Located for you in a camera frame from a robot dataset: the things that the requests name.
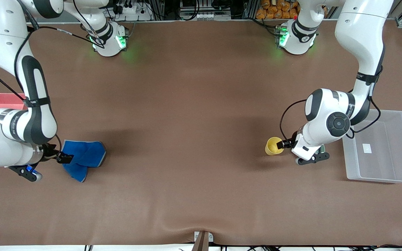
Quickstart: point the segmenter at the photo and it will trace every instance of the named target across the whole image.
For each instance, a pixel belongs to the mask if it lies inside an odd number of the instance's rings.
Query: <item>table surface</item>
[[[38,184],[0,168],[0,245],[185,243],[195,230],[228,245],[402,244],[402,184],[349,181],[341,141],[314,165],[297,166],[290,151],[265,155],[290,103],[353,87],[357,61],[335,40],[335,24],[324,21],[300,56],[247,21],[138,24],[128,51],[112,58],[38,31],[30,45],[60,137],[102,141],[107,159],[83,184],[53,161],[38,167]],[[394,21],[384,42],[374,99],[402,111]],[[305,122],[297,105],[284,128]]]

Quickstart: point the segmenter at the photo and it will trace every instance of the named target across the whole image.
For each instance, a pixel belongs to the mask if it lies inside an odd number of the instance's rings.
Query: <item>blue towel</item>
[[[63,167],[79,182],[85,181],[88,167],[99,167],[102,164],[106,154],[105,147],[99,141],[65,140],[62,151],[74,156],[71,163],[63,164]]]

